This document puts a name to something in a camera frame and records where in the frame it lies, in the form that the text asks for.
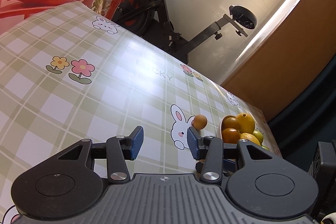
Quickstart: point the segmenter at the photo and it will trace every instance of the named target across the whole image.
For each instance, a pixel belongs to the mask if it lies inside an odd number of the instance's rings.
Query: cartoon bunny
[[[19,215],[15,205],[13,205],[12,207],[10,207],[7,210],[7,212],[3,216],[2,222],[0,222],[0,223],[1,224],[12,224],[19,216],[20,215]]]
[[[195,116],[191,116],[187,121],[183,111],[177,105],[172,105],[170,111],[175,120],[170,132],[174,145],[181,150],[184,148],[189,149],[187,142],[187,130],[192,126],[191,122],[194,120]]]
[[[237,99],[235,98],[235,96],[231,92],[228,92],[227,90],[225,90],[225,93],[226,93],[226,96],[229,99],[231,105],[240,107],[240,103],[237,101]]]
[[[114,22],[107,22],[105,20],[105,18],[102,18],[102,17],[97,17],[97,20],[92,22],[92,25],[96,29],[102,29],[102,30],[107,31],[108,33],[111,33],[111,34],[117,33],[118,31],[117,31],[116,27],[119,27]]]

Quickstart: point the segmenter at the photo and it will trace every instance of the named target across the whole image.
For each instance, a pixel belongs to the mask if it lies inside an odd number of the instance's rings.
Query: dark curtain
[[[336,55],[268,124],[284,159],[308,171],[317,142],[336,139]]]

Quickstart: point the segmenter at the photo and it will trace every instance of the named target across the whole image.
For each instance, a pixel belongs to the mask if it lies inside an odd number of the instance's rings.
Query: exercise bike
[[[188,53],[213,35],[216,40],[220,39],[223,35],[219,30],[226,24],[232,24],[239,36],[246,37],[248,35],[237,23],[247,29],[256,27],[256,16],[245,7],[231,5],[229,12],[232,18],[225,14],[190,41],[174,31],[166,0],[121,0],[111,20],[187,64]]]

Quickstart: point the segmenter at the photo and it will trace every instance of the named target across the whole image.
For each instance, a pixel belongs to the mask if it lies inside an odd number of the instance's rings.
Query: basket of fruit
[[[236,144],[240,139],[247,139],[269,151],[266,146],[263,146],[263,134],[255,130],[253,117],[245,112],[239,113],[237,116],[225,116],[218,127],[218,136],[222,138],[224,143]]]

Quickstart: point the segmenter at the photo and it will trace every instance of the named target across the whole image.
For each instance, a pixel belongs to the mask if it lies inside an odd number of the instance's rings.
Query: checkered tablecloth
[[[61,57],[63,69],[53,63]],[[72,61],[81,59],[94,66],[90,76],[75,73]],[[0,220],[19,174],[80,139],[105,142],[138,125],[145,137],[137,160],[127,162],[131,174],[194,172],[190,151],[178,149],[171,132],[176,119],[185,127],[197,114],[208,118],[201,133],[216,135],[224,116],[249,112],[264,145],[280,154],[260,110],[82,3],[33,15],[1,35],[0,91]],[[95,172],[106,177],[106,161],[97,160]]]

